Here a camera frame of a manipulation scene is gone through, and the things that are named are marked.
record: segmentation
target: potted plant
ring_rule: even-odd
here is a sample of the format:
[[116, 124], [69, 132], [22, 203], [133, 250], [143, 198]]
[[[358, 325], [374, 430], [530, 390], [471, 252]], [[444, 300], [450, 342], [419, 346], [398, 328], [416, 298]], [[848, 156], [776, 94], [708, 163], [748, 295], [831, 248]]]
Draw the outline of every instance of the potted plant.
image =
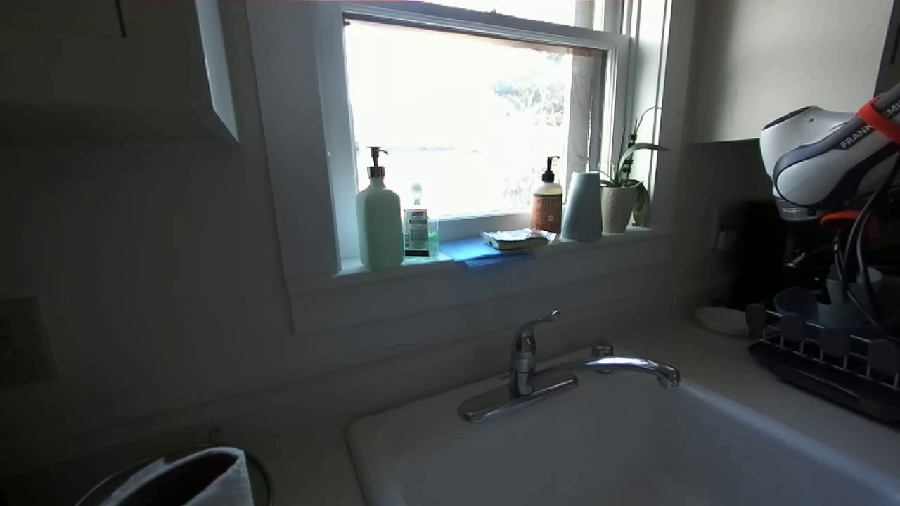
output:
[[602, 234], [625, 234], [631, 215], [635, 215], [635, 224], [649, 222], [649, 191], [641, 180], [631, 177], [634, 153], [641, 149], [663, 152], [659, 144], [638, 144], [635, 135], [628, 137], [614, 180], [602, 183]]

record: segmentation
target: window sill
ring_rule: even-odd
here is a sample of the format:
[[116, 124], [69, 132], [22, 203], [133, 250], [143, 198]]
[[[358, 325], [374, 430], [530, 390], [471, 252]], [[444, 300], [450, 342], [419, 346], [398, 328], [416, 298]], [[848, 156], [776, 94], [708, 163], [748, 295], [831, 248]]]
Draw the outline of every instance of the window sill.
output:
[[558, 284], [659, 267], [673, 259], [670, 229], [628, 229], [593, 245], [554, 241], [533, 255], [413, 259], [403, 269], [362, 272], [346, 267], [327, 279], [289, 280], [295, 331], [333, 331], [410, 316], [465, 302], [514, 298]]

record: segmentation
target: pump bottle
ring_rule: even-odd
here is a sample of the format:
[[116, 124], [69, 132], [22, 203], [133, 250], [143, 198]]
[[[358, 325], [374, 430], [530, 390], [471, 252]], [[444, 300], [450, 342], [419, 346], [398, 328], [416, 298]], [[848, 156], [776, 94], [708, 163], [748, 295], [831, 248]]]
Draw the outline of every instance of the pump bottle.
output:
[[561, 234], [564, 222], [564, 184], [554, 183], [554, 160], [558, 153], [547, 156], [547, 172], [540, 173], [542, 184], [535, 191], [533, 198], [533, 227]]
[[370, 189], [358, 193], [360, 212], [360, 259], [371, 272], [398, 269], [403, 263], [400, 197], [385, 184], [385, 169], [378, 156], [385, 152], [371, 145]]

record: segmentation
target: electrical outlet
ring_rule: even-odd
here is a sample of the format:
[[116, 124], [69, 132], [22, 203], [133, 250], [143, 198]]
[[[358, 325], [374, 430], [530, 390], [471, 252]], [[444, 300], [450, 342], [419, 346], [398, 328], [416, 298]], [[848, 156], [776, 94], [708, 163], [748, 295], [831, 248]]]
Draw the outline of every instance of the electrical outlet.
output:
[[38, 298], [0, 300], [0, 388], [46, 383], [50, 377], [55, 360]]

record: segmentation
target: cabinet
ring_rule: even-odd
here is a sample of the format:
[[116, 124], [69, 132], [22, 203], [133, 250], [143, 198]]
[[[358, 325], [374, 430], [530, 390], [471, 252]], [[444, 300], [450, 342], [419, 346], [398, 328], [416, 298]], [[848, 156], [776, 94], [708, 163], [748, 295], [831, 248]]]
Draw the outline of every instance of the cabinet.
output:
[[218, 0], [0, 0], [0, 139], [235, 132], [218, 13]]
[[714, 0], [699, 11], [692, 139], [748, 139], [791, 108], [874, 92], [895, 0]]

